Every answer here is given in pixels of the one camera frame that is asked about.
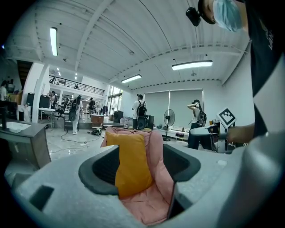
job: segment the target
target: sink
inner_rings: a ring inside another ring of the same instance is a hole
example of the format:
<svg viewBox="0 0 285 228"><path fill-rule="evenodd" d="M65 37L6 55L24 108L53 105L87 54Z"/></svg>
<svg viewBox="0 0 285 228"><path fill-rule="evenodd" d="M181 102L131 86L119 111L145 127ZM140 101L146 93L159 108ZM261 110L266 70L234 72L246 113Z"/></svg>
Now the sink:
<svg viewBox="0 0 285 228"><path fill-rule="evenodd" d="M23 123L17 123L17 122L7 122L7 128L9 128L9 130L14 133L19 133L21 130L25 130L30 126L31 125L29 124L23 124Z"/></svg>

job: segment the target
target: cap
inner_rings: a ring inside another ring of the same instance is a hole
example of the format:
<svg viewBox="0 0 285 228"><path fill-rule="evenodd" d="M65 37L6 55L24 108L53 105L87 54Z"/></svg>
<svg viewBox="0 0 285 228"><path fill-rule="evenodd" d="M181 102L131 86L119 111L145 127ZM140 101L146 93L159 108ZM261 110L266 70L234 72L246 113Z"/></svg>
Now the cap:
<svg viewBox="0 0 285 228"><path fill-rule="evenodd" d="M209 24L215 24L215 22L207 18L206 14L204 13L203 0L199 0L198 2L198 11L199 11L200 16L204 19L204 21L206 21Z"/></svg>
<svg viewBox="0 0 285 228"><path fill-rule="evenodd" d="M137 94L137 96L141 99L143 99L143 96L141 94Z"/></svg>

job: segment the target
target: pink cushion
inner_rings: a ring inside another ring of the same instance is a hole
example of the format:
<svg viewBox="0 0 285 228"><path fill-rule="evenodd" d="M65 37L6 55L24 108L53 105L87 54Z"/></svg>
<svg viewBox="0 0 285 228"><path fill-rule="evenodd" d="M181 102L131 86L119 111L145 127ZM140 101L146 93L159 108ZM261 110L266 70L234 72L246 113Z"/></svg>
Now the pink cushion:
<svg viewBox="0 0 285 228"><path fill-rule="evenodd" d="M125 207L144 224L151 225L166 219L173 191L173 180L163 163L163 139L156 131L136 131L108 127L106 131L117 134L144 136L147 164L155 184L134 196L121 199ZM106 146L106 137L101 147Z"/></svg>

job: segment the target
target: staircase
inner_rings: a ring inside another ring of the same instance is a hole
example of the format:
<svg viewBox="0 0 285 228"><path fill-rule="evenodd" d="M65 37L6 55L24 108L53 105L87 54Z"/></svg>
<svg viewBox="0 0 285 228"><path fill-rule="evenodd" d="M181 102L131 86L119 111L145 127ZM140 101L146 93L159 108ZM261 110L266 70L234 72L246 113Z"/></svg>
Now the staircase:
<svg viewBox="0 0 285 228"><path fill-rule="evenodd" d="M20 61L17 60L17 65L18 65L18 73L21 81L22 88L25 85L28 73L32 67L32 62L26 62L26 61Z"/></svg>

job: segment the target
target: white pants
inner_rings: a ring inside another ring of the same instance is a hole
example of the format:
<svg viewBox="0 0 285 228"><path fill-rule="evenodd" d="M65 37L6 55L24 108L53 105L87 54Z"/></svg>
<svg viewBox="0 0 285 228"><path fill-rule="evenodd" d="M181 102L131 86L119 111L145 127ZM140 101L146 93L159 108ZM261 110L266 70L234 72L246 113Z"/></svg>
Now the white pants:
<svg viewBox="0 0 285 228"><path fill-rule="evenodd" d="M77 133L78 121L79 121L79 112L76 112L75 120L72 122L74 134Z"/></svg>

